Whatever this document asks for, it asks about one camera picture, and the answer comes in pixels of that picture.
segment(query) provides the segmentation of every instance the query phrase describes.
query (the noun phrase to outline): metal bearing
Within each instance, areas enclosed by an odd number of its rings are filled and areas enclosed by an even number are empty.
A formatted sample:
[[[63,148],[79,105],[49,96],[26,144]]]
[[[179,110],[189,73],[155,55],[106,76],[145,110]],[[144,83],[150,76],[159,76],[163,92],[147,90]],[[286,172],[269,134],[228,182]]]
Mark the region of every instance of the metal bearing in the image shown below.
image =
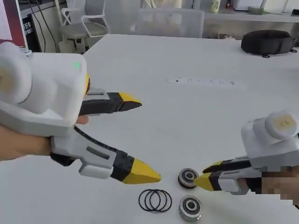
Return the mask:
[[[195,223],[201,218],[201,201],[192,195],[187,195],[181,199],[178,211],[183,220]]]
[[[196,184],[193,182],[193,180],[198,176],[198,173],[194,169],[182,169],[178,175],[178,183],[185,189],[194,189],[196,188]]]

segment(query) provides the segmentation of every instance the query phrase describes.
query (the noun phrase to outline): white table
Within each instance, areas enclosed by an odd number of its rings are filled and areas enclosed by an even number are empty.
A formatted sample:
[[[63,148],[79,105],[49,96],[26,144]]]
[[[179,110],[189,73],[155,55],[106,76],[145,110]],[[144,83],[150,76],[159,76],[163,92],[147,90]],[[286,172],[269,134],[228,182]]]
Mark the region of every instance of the white table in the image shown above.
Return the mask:
[[[179,200],[203,203],[201,224],[296,223],[299,211],[279,196],[192,191],[179,187],[181,169],[201,171],[215,161],[245,154],[241,125],[271,112],[299,113],[299,53],[264,59],[240,50],[239,41],[107,35],[86,54],[92,85],[126,91],[143,103],[129,112],[91,117],[82,129],[92,137],[150,164],[157,184],[129,186],[78,175],[50,158],[0,163],[1,224],[183,224]],[[239,81],[222,89],[169,84],[167,78]],[[147,188],[167,190],[165,214],[139,208]]]

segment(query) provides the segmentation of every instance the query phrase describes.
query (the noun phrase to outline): bottle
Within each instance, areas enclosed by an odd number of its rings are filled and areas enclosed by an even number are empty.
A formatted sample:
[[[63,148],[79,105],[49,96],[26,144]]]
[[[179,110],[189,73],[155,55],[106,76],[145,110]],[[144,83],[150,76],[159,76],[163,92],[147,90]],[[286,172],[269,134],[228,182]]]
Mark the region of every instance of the bottle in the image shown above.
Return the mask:
[[[212,0],[212,5],[211,5],[212,13],[217,13],[219,11],[220,1],[221,0]]]

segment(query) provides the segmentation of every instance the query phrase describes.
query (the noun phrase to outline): power strip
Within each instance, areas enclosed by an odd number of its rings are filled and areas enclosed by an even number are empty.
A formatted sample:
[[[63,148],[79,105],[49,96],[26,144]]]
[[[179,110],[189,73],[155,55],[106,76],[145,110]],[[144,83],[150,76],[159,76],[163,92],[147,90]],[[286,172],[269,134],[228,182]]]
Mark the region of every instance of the power strip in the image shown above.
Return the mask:
[[[201,79],[201,78],[169,78],[166,80],[172,84],[190,84],[197,85],[199,87],[215,87],[215,88],[234,88],[244,89],[245,85],[239,81],[227,81],[227,80],[216,80],[216,79]]]

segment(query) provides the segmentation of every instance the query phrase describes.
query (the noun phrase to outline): poster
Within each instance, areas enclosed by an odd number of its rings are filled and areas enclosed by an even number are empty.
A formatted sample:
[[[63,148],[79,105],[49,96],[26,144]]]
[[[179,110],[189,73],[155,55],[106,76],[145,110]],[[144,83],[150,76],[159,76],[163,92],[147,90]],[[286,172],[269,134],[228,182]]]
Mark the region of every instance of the poster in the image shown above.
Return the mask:
[[[16,0],[0,0],[0,43],[4,41],[26,47]]]

